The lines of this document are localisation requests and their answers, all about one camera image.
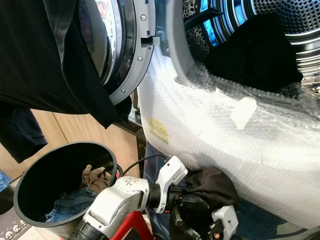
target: laundry basket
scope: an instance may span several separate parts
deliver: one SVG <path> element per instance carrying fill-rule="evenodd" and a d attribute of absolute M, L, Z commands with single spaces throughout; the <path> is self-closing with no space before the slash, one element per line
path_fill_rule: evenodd
<path fill-rule="evenodd" d="M 62 193 L 79 189 L 82 172 L 105 167 L 116 178 L 117 161 L 113 152 L 96 142 L 73 142 L 51 150 L 34 162 L 22 175 L 14 193 L 14 209 L 26 223 L 47 228 L 67 239 L 74 232 L 86 210 L 63 221 L 45 223 L 41 219 L 51 212 Z"/>

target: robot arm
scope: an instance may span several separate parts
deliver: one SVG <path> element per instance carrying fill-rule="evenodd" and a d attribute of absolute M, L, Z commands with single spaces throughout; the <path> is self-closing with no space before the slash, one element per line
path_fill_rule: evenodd
<path fill-rule="evenodd" d="M 161 168 L 155 184 L 149 184 L 146 179 L 141 178 L 119 178 L 112 187 L 106 188 L 96 197 L 69 240 L 112 239 L 127 215 L 132 212 L 143 211 L 146 207 L 154 208 L 157 213 L 163 213 L 168 207 L 173 209 L 178 205 L 174 197 L 179 192 L 174 188 L 170 193 L 170 186 L 180 183 L 187 173 L 188 170 L 179 158 L 173 156 Z"/>

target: bubble wrap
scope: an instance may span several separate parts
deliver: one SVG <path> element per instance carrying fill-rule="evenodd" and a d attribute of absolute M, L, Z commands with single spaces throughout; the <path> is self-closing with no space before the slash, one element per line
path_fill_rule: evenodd
<path fill-rule="evenodd" d="M 288 222 L 320 226 L 319 99 L 300 85 L 295 98 L 245 87 L 200 64 L 189 79 L 155 48 L 138 87 L 146 139 L 190 169 L 219 167 L 241 198 Z M 238 129 L 230 116 L 244 97 L 257 108 Z"/>

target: denim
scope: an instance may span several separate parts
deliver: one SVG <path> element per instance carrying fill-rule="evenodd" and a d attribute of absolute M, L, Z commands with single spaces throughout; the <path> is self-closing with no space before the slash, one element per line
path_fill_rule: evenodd
<path fill-rule="evenodd" d="M 157 153 L 159 151 L 147 142 L 145 155 Z M 164 164 L 164 159 L 159 156 L 148 159 L 144 162 L 143 178 L 149 183 L 155 183 Z M 157 214 L 150 208 L 146 212 L 150 218 L 153 235 L 159 240 L 170 240 L 170 215 Z M 240 200 L 236 216 L 239 221 L 236 236 L 242 240 L 307 240 L 320 231 L 319 227 L 304 229 L 293 225 L 244 199 Z"/>
<path fill-rule="evenodd" d="M 46 223 L 55 223 L 69 219 L 88 208 L 95 200 L 97 193 L 87 187 L 65 192 L 54 202 L 53 210 L 45 215 Z"/>
<path fill-rule="evenodd" d="M 5 175 L 4 172 L 0 171 L 0 192 L 5 190 L 9 184 L 11 183 L 12 179 Z"/>

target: wooden panel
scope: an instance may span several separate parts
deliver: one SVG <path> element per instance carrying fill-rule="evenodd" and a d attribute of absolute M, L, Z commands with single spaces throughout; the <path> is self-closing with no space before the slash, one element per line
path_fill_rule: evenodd
<path fill-rule="evenodd" d="M 0 144 L 0 170 L 12 179 L 16 179 L 39 157 L 48 151 L 67 143 L 59 124 L 52 112 L 32 110 L 48 144 L 32 157 L 18 164 Z"/>
<path fill-rule="evenodd" d="M 91 115 L 67 115 L 54 113 L 67 141 L 94 141 L 110 148 L 117 163 L 125 170 L 138 160 L 137 139 L 134 135 L 111 125 L 101 126 Z M 127 174 L 139 177 L 139 167 L 135 166 Z"/>

